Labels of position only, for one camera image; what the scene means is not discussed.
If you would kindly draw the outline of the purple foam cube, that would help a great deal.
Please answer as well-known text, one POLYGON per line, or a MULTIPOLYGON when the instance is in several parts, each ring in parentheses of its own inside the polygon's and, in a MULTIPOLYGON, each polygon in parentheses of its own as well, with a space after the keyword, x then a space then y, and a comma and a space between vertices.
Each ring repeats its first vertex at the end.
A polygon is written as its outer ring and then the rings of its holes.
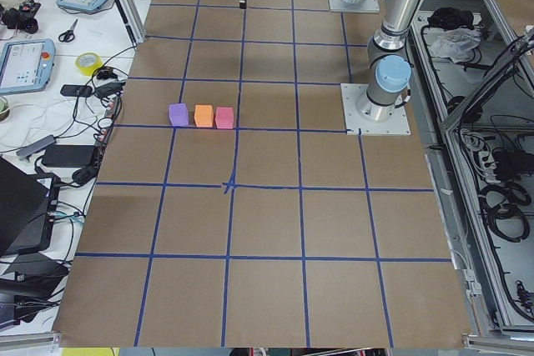
POLYGON ((185 103, 172 103, 169 105, 169 121, 173 127, 186 127, 189 125, 189 110, 185 103))

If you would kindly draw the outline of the black power adapter brick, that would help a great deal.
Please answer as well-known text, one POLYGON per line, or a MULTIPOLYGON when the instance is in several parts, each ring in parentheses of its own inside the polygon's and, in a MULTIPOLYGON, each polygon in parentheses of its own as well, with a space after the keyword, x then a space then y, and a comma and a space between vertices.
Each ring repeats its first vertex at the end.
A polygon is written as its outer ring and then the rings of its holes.
POLYGON ((50 168, 82 168, 93 159, 92 145, 61 145, 54 144, 46 148, 42 164, 50 168))

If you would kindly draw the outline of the blue teach pendant near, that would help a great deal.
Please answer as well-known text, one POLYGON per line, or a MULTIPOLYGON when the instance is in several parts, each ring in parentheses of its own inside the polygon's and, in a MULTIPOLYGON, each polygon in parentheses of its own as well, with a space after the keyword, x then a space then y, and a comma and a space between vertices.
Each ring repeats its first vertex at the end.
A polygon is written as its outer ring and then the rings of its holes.
POLYGON ((1 54, 1 94, 40 92, 53 70, 56 53, 51 39, 7 43, 1 54))

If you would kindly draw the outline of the crumpled white cloth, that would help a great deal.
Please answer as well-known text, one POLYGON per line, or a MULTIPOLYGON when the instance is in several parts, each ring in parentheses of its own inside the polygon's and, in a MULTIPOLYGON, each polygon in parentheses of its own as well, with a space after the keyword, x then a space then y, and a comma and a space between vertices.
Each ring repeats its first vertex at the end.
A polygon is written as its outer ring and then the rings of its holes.
POLYGON ((474 29, 457 28, 437 36, 429 46, 432 57, 449 58, 452 62, 467 62, 481 42, 481 33, 474 29))

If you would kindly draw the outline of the orange foam cube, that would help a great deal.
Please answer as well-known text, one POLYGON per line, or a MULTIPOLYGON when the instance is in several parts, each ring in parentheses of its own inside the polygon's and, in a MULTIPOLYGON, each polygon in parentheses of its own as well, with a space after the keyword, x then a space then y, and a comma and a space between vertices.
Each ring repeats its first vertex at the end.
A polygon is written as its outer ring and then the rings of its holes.
POLYGON ((214 126, 214 108, 209 104, 197 104, 194 109, 194 122, 198 128, 214 126))

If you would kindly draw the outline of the black handled scissors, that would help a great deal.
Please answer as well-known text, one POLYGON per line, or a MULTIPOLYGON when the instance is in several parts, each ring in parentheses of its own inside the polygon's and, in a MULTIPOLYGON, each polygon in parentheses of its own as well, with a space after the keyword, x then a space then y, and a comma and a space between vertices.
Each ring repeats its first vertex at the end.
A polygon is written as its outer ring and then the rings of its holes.
POLYGON ((60 43, 71 43, 75 39, 74 30, 77 27, 78 20, 75 19, 70 28, 58 35, 58 41, 60 43))

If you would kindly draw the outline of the red foam cube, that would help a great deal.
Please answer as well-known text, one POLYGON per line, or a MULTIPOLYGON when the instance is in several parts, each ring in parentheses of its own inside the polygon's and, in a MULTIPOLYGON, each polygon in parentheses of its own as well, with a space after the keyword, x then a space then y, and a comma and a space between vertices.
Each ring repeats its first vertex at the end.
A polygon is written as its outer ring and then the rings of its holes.
POLYGON ((233 129, 234 110, 231 107, 217 107, 215 110, 215 125, 217 129, 233 129))

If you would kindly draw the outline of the yellow tape roll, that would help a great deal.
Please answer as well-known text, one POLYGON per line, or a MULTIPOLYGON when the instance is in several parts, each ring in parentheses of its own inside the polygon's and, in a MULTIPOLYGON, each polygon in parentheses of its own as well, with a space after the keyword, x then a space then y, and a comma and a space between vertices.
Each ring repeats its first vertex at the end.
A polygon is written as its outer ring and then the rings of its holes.
POLYGON ((97 53, 87 52, 76 58, 75 65, 82 75, 91 77, 103 66, 103 60, 97 53))

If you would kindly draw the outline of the black power strip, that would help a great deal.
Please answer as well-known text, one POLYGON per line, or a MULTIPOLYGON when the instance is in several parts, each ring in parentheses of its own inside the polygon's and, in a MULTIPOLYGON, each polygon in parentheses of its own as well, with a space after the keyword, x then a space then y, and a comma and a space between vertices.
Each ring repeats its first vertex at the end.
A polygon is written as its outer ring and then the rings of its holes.
POLYGON ((98 120, 98 132, 94 135, 95 147, 103 153, 111 138, 115 122, 122 110, 122 99, 116 96, 109 100, 104 115, 98 120))

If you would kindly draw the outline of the black laptop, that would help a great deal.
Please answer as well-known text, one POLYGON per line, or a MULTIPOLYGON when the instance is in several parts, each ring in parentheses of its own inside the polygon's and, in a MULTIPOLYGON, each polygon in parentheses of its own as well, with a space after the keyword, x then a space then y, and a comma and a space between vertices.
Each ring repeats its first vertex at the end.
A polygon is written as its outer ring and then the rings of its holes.
POLYGON ((59 178, 27 174, 1 160, 1 255, 36 253, 49 247, 59 178))

